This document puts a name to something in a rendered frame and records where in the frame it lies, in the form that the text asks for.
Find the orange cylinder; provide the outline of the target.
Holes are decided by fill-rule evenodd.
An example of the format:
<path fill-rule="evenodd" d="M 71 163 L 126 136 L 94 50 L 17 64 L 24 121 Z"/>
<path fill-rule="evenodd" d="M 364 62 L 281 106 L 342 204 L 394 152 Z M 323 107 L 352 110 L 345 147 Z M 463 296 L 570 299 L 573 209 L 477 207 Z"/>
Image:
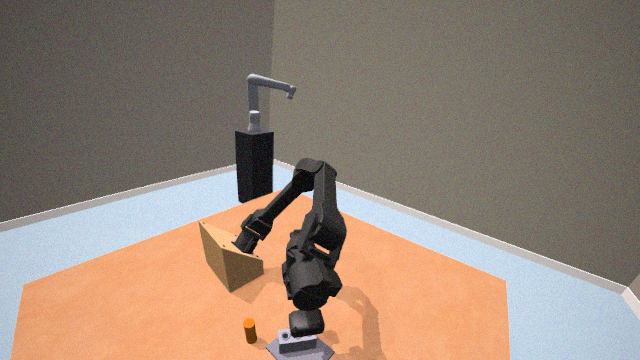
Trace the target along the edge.
<path fill-rule="evenodd" d="M 256 343 L 257 332 L 255 330 L 255 320 L 251 318 L 247 318 L 244 320 L 243 326 L 244 326 L 245 335 L 246 335 L 246 342 L 249 344 Z"/>

